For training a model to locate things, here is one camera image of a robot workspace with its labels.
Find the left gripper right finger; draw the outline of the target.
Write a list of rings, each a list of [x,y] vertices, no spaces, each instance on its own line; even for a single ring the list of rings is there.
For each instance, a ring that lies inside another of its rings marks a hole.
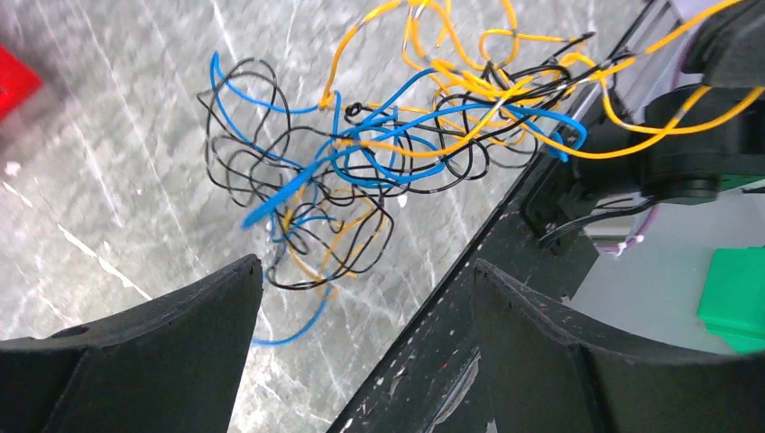
[[[764,355],[637,336],[474,268],[472,310],[501,432],[761,432]]]

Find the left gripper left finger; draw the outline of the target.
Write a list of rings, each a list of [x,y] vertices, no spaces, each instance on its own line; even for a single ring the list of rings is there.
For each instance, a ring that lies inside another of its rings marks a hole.
[[[226,431],[262,296],[248,254],[112,316],[3,341],[2,431]]]

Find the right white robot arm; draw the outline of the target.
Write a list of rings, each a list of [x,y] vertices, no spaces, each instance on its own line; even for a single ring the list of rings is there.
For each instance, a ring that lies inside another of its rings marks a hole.
[[[636,131],[614,120],[590,131],[588,151],[659,139],[631,155],[574,159],[585,197],[637,193],[647,206],[695,205],[763,178],[764,3],[741,1],[705,19],[679,60],[680,73],[699,82],[652,99]]]

